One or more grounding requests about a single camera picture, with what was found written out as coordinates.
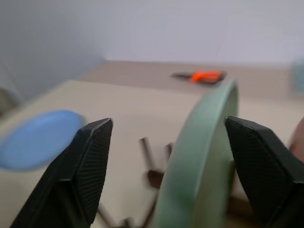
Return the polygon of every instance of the beige table surface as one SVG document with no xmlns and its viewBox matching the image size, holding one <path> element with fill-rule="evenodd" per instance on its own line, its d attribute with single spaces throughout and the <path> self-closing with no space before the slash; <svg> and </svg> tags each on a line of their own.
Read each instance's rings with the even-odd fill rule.
<svg viewBox="0 0 304 228">
<path fill-rule="evenodd" d="M 68 81 L 0 124 L 4 134 L 22 120 L 41 112 L 69 109 L 86 122 L 114 120 L 102 203 L 116 221 L 133 217 L 141 222 L 155 192 L 146 187 L 146 171 L 138 140 L 148 136 L 160 168 L 163 146 L 175 141 L 191 108 L 201 97 L 174 91 Z M 303 102 L 241 98 L 239 116 L 264 124 L 287 143 L 304 115 Z M 45 168 L 30 172 L 0 171 L 0 227 L 9 227 Z M 102 227 L 97 219 L 93 228 Z"/>
</svg>

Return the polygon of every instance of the table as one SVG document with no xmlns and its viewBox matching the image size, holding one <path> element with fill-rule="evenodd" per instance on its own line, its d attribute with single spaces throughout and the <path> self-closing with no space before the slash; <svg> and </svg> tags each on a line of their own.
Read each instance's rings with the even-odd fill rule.
<svg viewBox="0 0 304 228">
<path fill-rule="evenodd" d="M 174 142 L 183 121 L 200 94 L 138 88 L 101 83 L 68 81 L 15 111 L 0 124 L 4 134 L 13 126 L 41 112 L 69 109 L 83 115 L 86 122 L 113 118 L 107 176 L 101 196 L 115 221 L 133 217 L 140 223 L 155 192 L 147 187 L 146 171 L 138 140 L 148 136 L 153 155 L 165 168 L 164 146 Z M 240 100 L 239 116 L 266 125 L 288 143 L 304 115 L 302 101 Z M 0 227 L 9 227 L 45 170 L 0 171 Z M 102 227 L 97 218 L 93 228 Z"/>
</svg>

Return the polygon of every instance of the orange object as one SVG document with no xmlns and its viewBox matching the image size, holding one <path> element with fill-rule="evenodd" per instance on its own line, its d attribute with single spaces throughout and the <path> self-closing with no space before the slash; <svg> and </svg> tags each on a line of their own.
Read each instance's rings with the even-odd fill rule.
<svg viewBox="0 0 304 228">
<path fill-rule="evenodd" d="M 190 78 L 192 83 L 204 81 L 206 83 L 214 83 L 221 80 L 222 71 L 196 71 Z"/>
</svg>

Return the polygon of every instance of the blue plate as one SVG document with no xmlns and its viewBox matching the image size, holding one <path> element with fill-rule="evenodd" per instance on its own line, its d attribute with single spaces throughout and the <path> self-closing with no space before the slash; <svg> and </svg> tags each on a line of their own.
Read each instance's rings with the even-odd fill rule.
<svg viewBox="0 0 304 228">
<path fill-rule="evenodd" d="M 82 125 L 82 116 L 67 110 L 44 113 L 24 122 L 2 141 L 0 167 L 22 171 L 51 162 Z"/>
</svg>

